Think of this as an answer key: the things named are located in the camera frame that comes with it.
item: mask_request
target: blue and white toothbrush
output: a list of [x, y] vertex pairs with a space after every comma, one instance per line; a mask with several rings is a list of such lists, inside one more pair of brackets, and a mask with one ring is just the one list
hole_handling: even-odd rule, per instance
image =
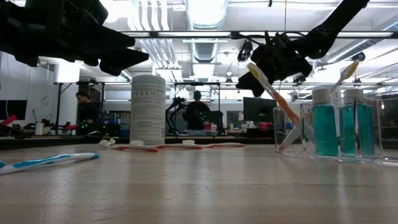
[[82, 161], [88, 159], [98, 159], [99, 157], [100, 157], [99, 154], [86, 152], [86, 153], [76, 153], [76, 154], [64, 154], [45, 159], [37, 159], [33, 161], [23, 161], [9, 166], [5, 166], [5, 163], [0, 161], [0, 175], [19, 172], [22, 170], [26, 170], [37, 166], [47, 165], [47, 164], [54, 164], [65, 161]]

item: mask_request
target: white bottle cap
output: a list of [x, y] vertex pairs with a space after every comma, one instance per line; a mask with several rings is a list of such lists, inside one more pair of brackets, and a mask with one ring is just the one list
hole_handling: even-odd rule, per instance
[[314, 105], [320, 103], [330, 103], [330, 90], [329, 89], [317, 89], [312, 91], [312, 103]]
[[363, 99], [363, 90], [360, 89], [352, 89], [346, 90], [343, 94], [344, 103], [352, 103], [353, 100], [361, 101]]

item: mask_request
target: mouthwash bottle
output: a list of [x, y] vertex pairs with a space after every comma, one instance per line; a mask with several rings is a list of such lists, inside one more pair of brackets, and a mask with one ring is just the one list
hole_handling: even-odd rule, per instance
[[362, 90], [346, 90], [344, 107], [340, 109], [341, 153], [344, 156], [355, 156], [356, 134], [354, 105], [356, 100], [356, 116], [358, 121], [359, 146], [363, 157], [374, 156], [374, 126], [372, 108], [364, 102]]
[[335, 109], [330, 104], [330, 90], [313, 90], [312, 102], [315, 153], [321, 156], [338, 156]]

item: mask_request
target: man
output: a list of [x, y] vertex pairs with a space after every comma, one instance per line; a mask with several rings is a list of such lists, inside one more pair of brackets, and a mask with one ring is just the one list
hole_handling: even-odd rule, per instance
[[79, 120], [87, 123], [97, 122], [100, 112], [90, 96], [83, 91], [79, 91], [76, 93], [76, 98], [79, 102]]
[[201, 93], [200, 91], [195, 91], [193, 93], [194, 102], [188, 104], [187, 108], [182, 111], [182, 116], [185, 121], [188, 121], [189, 130], [203, 130], [205, 125], [209, 124], [208, 121], [204, 119], [206, 112], [210, 112], [209, 107], [200, 101]]

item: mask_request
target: table surface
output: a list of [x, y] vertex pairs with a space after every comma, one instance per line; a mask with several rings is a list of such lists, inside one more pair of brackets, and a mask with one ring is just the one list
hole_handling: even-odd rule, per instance
[[397, 223], [398, 168], [245, 149], [111, 151], [97, 145], [1, 151], [6, 164], [74, 152], [0, 176], [0, 223]]

